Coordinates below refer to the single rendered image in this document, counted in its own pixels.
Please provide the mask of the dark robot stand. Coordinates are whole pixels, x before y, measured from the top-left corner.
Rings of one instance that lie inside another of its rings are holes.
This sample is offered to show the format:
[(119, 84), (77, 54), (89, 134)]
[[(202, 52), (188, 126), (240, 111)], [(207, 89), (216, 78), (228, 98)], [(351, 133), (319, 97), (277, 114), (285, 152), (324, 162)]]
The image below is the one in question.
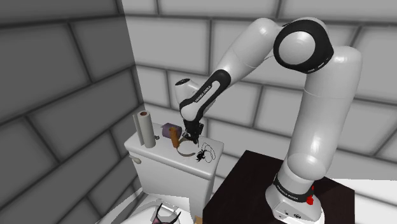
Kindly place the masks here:
[(314, 182), (314, 194), (323, 209), (315, 223), (288, 211), (274, 217), (265, 190), (282, 160), (245, 151), (203, 210), (203, 224), (355, 224), (354, 190), (323, 177)]

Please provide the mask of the black and pink garment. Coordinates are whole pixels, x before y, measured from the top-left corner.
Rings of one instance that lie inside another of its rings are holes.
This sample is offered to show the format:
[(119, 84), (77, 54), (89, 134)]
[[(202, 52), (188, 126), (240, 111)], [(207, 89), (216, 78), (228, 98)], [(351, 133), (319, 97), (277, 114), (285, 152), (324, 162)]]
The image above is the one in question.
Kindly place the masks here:
[(180, 216), (181, 212), (176, 213), (160, 204), (154, 212), (151, 224), (178, 224)]

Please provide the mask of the brown cylinder bottle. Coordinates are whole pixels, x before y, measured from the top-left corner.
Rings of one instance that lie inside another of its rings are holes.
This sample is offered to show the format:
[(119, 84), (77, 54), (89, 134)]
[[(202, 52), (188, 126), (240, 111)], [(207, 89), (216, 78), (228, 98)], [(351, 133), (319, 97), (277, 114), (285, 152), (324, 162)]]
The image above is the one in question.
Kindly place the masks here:
[(179, 148), (179, 137), (178, 137), (177, 129), (175, 127), (170, 127), (169, 135), (170, 135), (170, 139), (172, 141), (173, 147), (178, 149)]

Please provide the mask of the purple cylinder roll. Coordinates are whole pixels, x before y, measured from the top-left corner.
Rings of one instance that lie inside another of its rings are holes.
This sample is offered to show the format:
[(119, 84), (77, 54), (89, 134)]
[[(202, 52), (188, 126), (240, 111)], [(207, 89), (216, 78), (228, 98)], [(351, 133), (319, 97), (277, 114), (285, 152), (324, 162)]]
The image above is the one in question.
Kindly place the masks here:
[(172, 123), (166, 123), (166, 124), (162, 125), (162, 135), (164, 137), (171, 138), (170, 130), (169, 130), (171, 127), (174, 127), (176, 129), (177, 138), (179, 139), (182, 134), (182, 127), (180, 127), (178, 125), (174, 125)]

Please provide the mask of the white paper towel roll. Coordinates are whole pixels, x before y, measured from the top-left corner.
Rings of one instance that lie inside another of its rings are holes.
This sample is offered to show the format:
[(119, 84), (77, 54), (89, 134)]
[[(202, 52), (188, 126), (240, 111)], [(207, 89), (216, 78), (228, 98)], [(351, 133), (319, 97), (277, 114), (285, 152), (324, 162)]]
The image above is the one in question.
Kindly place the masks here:
[(150, 112), (140, 111), (137, 114), (133, 114), (133, 118), (139, 143), (146, 148), (153, 148), (156, 145), (156, 139)]

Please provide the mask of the white toilet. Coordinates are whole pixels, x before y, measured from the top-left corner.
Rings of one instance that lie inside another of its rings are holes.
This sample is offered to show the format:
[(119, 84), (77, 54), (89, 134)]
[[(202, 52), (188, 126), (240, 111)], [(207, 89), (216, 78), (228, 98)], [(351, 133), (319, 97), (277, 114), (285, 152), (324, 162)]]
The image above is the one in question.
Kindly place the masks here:
[[(137, 133), (124, 143), (134, 162), (142, 190), (150, 199), (159, 199), (165, 207), (181, 212), (181, 224), (193, 224), (196, 218), (202, 217), (210, 200), (224, 144), (200, 136), (196, 154), (183, 157), (173, 147), (171, 139), (162, 135), (160, 124), (154, 123), (153, 130), (155, 136), (160, 137), (153, 148), (141, 145)], [(215, 150), (216, 159), (211, 163), (196, 161), (203, 143)]]

